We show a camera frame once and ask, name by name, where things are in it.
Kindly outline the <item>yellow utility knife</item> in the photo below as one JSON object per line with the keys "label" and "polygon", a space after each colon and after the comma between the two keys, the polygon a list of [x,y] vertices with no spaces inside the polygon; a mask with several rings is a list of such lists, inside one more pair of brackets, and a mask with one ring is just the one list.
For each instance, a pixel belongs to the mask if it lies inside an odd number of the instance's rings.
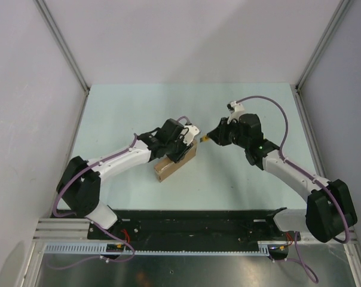
{"label": "yellow utility knife", "polygon": [[201,138],[200,138],[200,142],[202,143],[202,142],[206,142],[206,141],[208,141],[209,140],[209,137],[208,136],[202,136]]}

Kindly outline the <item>brown cardboard express box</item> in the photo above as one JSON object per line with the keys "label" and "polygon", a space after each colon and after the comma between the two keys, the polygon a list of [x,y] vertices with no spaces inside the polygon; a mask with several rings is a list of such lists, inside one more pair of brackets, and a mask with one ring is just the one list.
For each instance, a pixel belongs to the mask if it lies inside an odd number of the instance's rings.
{"label": "brown cardboard express box", "polygon": [[185,154],[184,158],[178,163],[171,161],[168,157],[160,160],[155,166],[154,171],[159,182],[163,182],[169,176],[174,174],[183,165],[189,162],[196,156],[197,153],[197,141],[193,140],[191,149]]}

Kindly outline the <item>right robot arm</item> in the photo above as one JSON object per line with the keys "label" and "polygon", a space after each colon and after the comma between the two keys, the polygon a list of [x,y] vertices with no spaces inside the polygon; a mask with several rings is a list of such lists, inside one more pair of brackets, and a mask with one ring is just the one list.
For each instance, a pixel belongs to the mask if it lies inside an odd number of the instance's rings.
{"label": "right robot arm", "polygon": [[318,241],[350,241],[350,227],[357,223],[356,211],[347,184],[311,175],[282,155],[281,147],[264,138],[255,114],[237,119],[221,118],[207,137],[219,146],[236,145],[244,149],[247,161],[279,178],[307,204],[306,211],[281,208],[265,224],[265,234],[278,240],[287,231],[311,233]]}

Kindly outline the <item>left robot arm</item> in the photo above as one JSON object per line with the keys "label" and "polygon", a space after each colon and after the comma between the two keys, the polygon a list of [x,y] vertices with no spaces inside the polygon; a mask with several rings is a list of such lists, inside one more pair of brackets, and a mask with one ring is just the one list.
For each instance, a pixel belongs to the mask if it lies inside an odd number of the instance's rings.
{"label": "left robot arm", "polygon": [[118,237],[121,232],[119,217],[100,200],[102,184],[132,167],[163,157],[180,162],[194,146],[199,133],[200,129],[190,121],[182,124],[170,118],[162,127],[134,135],[133,142],[117,152],[91,160],[80,156],[72,158],[57,185],[53,215],[88,219],[98,225],[107,238]]}

